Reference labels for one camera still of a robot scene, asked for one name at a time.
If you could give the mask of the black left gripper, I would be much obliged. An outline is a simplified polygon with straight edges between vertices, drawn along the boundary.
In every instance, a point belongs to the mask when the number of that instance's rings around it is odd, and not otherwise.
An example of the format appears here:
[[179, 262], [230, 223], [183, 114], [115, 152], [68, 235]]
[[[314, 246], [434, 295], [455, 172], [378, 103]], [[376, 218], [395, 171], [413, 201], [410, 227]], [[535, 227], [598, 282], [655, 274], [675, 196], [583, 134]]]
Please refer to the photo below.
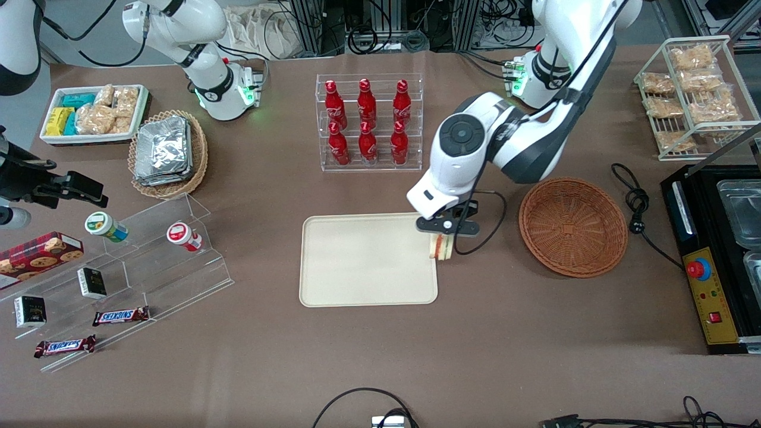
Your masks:
[[471, 219], [478, 214], [479, 202], [460, 203], [437, 213], [432, 219], [418, 217], [418, 231], [449, 236], [476, 237], [479, 234], [479, 224]]

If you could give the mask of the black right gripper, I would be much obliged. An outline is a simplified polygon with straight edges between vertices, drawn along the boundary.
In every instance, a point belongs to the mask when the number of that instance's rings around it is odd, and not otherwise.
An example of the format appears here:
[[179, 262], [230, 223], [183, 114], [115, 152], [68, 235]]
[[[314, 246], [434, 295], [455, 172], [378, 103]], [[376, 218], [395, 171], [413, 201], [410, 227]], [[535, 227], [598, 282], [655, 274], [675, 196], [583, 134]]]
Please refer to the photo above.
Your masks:
[[[1, 129], [1, 197], [11, 202], [36, 203], [46, 207], [57, 207], [57, 197], [38, 195], [36, 190], [52, 184], [57, 167], [52, 160], [43, 160], [36, 155], [11, 143]], [[107, 207], [109, 198], [103, 193], [103, 184], [79, 172], [67, 172], [59, 178], [60, 199], [81, 200], [97, 207]]]

